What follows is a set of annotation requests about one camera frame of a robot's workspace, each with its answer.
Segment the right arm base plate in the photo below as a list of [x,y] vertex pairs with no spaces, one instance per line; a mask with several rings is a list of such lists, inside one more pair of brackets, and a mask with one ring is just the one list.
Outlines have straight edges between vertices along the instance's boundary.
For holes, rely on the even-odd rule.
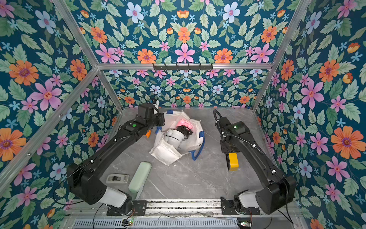
[[221,211],[223,215],[260,215],[260,209],[255,207],[244,207],[238,198],[226,199],[220,197]]

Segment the yellow square alarm clock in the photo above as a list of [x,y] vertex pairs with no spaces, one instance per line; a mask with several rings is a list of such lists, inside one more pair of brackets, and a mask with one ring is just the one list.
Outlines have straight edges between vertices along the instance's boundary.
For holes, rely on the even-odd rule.
[[228,171],[237,171],[239,168],[237,153],[226,154],[226,163]]

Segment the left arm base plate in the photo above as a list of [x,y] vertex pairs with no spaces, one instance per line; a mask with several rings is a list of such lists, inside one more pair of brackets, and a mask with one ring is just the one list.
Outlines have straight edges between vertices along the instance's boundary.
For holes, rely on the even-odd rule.
[[120,208],[109,206],[106,215],[111,217],[144,216],[146,210],[146,200],[131,200],[124,203]]

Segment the white canvas tote bag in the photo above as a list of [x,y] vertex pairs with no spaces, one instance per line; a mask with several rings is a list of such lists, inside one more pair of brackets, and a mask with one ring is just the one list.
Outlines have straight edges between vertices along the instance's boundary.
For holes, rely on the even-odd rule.
[[191,155],[196,161],[205,146],[201,121],[190,118],[184,111],[164,112],[165,125],[155,131],[156,138],[149,154],[168,166]]

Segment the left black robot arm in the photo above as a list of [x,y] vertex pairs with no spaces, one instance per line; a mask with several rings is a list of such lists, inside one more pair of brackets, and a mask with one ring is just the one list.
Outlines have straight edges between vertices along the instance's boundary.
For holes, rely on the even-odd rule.
[[139,105],[134,119],[119,126],[117,133],[99,151],[84,160],[80,165],[72,163],[67,168],[67,183],[70,192],[92,205],[95,203],[114,207],[123,215],[132,211],[132,198],[129,194],[106,186],[101,176],[112,162],[128,147],[154,127],[163,127],[165,116],[159,112],[158,105],[144,103]]

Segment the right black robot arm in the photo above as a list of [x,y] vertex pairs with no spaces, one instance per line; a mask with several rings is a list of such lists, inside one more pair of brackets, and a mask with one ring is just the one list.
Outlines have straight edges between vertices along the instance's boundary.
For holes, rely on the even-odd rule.
[[272,214],[293,201],[296,180],[273,163],[257,145],[250,129],[240,121],[231,123],[218,110],[213,111],[215,127],[220,133],[222,153],[226,154],[227,166],[233,164],[230,154],[242,153],[256,173],[262,189],[244,190],[234,195],[235,211],[244,212],[249,208],[260,208],[265,214]]

